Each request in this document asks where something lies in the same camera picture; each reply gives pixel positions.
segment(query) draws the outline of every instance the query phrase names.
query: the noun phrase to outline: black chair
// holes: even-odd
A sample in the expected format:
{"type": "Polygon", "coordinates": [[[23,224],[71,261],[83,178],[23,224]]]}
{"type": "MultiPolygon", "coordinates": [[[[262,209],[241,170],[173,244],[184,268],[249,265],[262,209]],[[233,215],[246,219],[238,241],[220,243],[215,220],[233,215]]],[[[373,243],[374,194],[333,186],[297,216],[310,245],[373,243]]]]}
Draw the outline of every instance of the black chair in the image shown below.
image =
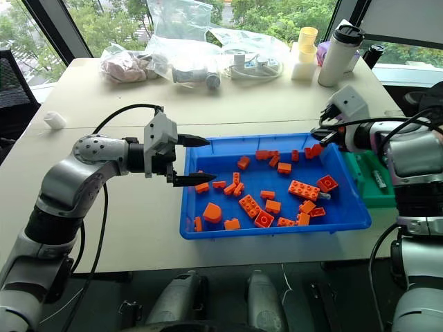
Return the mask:
{"type": "Polygon", "coordinates": [[[10,50],[0,50],[0,165],[39,109],[10,50]]]}

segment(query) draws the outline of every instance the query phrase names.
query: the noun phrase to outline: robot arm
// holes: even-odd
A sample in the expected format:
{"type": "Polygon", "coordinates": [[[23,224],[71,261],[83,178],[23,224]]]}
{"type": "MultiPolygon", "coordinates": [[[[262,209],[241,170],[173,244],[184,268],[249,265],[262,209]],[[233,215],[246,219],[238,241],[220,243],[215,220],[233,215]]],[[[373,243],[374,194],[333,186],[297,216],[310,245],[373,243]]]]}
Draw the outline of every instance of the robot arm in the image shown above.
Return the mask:
{"type": "Polygon", "coordinates": [[[406,281],[392,331],[440,331],[443,326],[443,145],[442,136],[411,123],[385,145],[383,139],[402,122],[346,122],[369,118],[368,107],[350,86],[335,93],[322,114],[337,119],[312,131],[322,145],[343,151],[382,149],[394,185],[401,237],[391,244],[392,272],[406,281]]]}
{"type": "Polygon", "coordinates": [[[135,138],[101,134],[75,142],[71,154],[45,175],[29,218],[0,273],[0,332],[37,330],[42,305],[60,298],[73,260],[68,257],[84,216],[103,184],[129,172],[166,176],[173,186],[214,179],[205,173],[177,176],[175,145],[209,142],[177,134],[177,124],[158,112],[145,128],[145,144],[135,138]]]}

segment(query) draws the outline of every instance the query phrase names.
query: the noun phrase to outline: black bottle cap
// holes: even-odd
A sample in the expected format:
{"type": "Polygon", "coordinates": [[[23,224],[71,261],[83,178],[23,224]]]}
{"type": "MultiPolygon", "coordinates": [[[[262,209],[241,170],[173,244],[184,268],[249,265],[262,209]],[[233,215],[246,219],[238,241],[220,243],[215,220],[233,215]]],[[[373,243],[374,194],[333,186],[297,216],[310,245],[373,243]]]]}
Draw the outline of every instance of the black bottle cap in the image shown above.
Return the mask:
{"type": "Polygon", "coordinates": [[[382,56],[383,52],[385,51],[385,46],[383,46],[383,45],[371,45],[369,47],[369,51],[371,53],[380,54],[380,56],[382,56]]]}
{"type": "Polygon", "coordinates": [[[345,44],[359,45],[365,39],[365,31],[356,26],[343,24],[334,31],[334,38],[345,44]]]}

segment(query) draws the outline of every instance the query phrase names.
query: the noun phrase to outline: orange lego brick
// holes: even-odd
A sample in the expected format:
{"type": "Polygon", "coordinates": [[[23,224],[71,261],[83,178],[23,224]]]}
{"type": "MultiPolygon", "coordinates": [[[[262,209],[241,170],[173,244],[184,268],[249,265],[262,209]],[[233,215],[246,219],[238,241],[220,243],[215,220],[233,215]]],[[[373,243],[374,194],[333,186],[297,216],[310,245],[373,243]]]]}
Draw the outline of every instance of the orange lego brick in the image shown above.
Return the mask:
{"type": "Polygon", "coordinates": [[[305,147],[305,158],[312,159],[314,154],[312,153],[312,149],[310,147],[305,147]]]}
{"type": "Polygon", "coordinates": [[[238,203],[251,218],[255,217],[261,210],[260,206],[257,204],[256,201],[254,201],[251,195],[246,195],[245,197],[240,199],[238,203]]]}
{"type": "Polygon", "coordinates": [[[244,184],[243,184],[243,182],[240,182],[234,190],[234,196],[235,197],[240,196],[242,194],[243,190],[244,190],[244,184]]]}
{"type": "Polygon", "coordinates": [[[226,181],[215,181],[213,182],[214,188],[225,188],[226,187],[226,181]]]}
{"type": "Polygon", "coordinates": [[[309,213],[309,215],[311,216],[311,218],[313,218],[315,216],[325,216],[326,215],[326,211],[322,207],[316,207],[315,209],[313,209],[309,213]]]}
{"type": "Polygon", "coordinates": [[[306,183],[293,180],[289,186],[288,192],[315,202],[320,189],[313,187],[312,185],[307,185],[306,183]]]}
{"type": "Polygon", "coordinates": [[[272,212],[272,213],[280,213],[280,210],[282,209],[282,204],[280,202],[276,202],[276,201],[271,201],[270,199],[268,199],[266,201],[266,207],[264,208],[267,212],[272,212]]]}
{"type": "Polygon", "coordinates": [[[310,217],[308,214],[301,212],[301,213],[297,214],[296,225],[297,226],[308,226],[309,219],[310,219],[310,217]]]}
{"type": "Polygon", "coordinates": [[[291,160],[292,161],[298,161],[298,150],[292,150],[291,160]]]}
{"type": "Polygon", "coordinates": [[[298,207],[300,212],[309,214],[316,207],[316,205],[311,201],[304,201],[303,204],[299,205],[298,207]]]}
{"type": "Polygon", "coordinates": [[[277,163],[279,160],[280,160],[280,156],[272,157],[271,161],[269,162],[269,166],[271,166],[271,167],[277,166],[277,163]]]}
{"type": "Polygon", "coordinates": [[[292,170],[291,164],[278,163],[277,172],[281,174],[290,174],[292,170]]]}
{"type": "Polygon", "coordinates": [[[242,156],[240,158],[240,160],[237,161],[237,166],[238,166],[238,168],[245,170],[246,168],[248,168],[250,162],[251,162],[251,159],[249,159],[246,156],[242,156]]]}
{"type": "Polygon", "coordinates": [[[274,199],[275,198],[275,192],[270,192],[268,190],[262,190],[260,192],[260,197],[263,199],[274,199]]]}
{"type": "Polygon", "coordinates": [[[233,183],[235,185],[238,185],[240,183],[240,173],[239,172],[233,173],[233,183]]]}
{"type": "Polygon", "coordinates": [[[269,159],[271,156],[269,155],[268,150],[257,150],[255,152],[255,159],[257,160],[266,160],[269,159]]]}
{"type": "Polygon", "coordinates": [[[218,223],[222,219],[222,209],[214,203],[208,203],[203,212],[203,218],[210,223],[218,223]]]}
{"type": "Polygon", "coordinates": [[[263,210],[260,210],[260,213],[258,214],[257,218],[255,218],[254,225],[256,225],[259,228],[268,228],[271,226],[273,220],[274,220],[273,216],[271,216],[269,213],[263,210]]]}
{"type": "Polygon", "coordinates": [[[199,216],[194,218],[194,230],[196,232],[203,232],[203,224],[201,223],[201,219],[199,216]]]}
{"type": "Polygon", "coordinates": [[[227,196],[231,195],[234,192],[236,187],[237,187],[237,185],[235,183],[231,183],[228,187],[223,189],[223,192],[227,196]]]}
{"type": "Polygon", "coordinates": [[[209,184],[207,182],[206,183],[202,183],[200,185],[195,185],[194,188],[195,188],[195,191],[198,194],[201,194],[202,192],[208,192],[209,191],[209,184]]]}
{"type": "Polygon", "coordinates": [[[322,192],[330,192],[338,187],[338,183],[330,175],[326,175],[317,181],[317,186],[322,192]]]}
{"type": "Polygon", "coordinates": [[[296,225],[296,222],[294,220],[290,220],[290,219],[286,219],[286,218],[282,218],[282,217],[280,217],[278,219],[278,223],[277,223],[277,226],[280,226],[280,227],[295,226],[295,225],[296,225]]]}
{"type": "Polygon", "coordinates": [[[240,222],[238,221],[237,218],[233,218],[231,220],[226,220],[224,222],[224,229],[225,230],[239,230],[240,227],[240,222]]]}
{"type": "Polygon", "coordinates": [[[323,147],[320,144],[314,144],[314,146],[311,148],[312,154],[317,157],[321,154],[323,151],[323,147]]]}

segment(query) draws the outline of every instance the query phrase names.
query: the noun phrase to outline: plastic bag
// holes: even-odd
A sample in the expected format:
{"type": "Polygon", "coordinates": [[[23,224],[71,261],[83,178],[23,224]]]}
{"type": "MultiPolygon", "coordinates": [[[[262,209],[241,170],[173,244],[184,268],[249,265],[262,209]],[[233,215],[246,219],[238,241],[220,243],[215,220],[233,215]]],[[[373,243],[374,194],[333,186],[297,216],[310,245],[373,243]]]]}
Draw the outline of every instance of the plastic bag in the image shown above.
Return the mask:
{"type": "Polygon", "coordinates": [[[114,83],[140,82],[156,78],[157,74],[149,69],[152,56],[145,51],[126,50],[111,43],[100,57],[100,74],[114,83]]]}
{"type": "Polygon", "coordinates": [[[154,34],[146,51],[150,68],[188,87],[220,85],[217,57],[221,48],[206,42],[212,5],[194,0],[148,0],[154,34]]]}
{"type": "Polygon", "coordinates": [[[234,79],[270,79],[283,72],[289,47],[279,39],[246,30],[211,28],[221,42],[222,73],[234,79]]]}
{"type": "Polygon", "coordinates": [[[206,41],[212,5],[194,0],[147,0],[157,37],[206,41]]]}

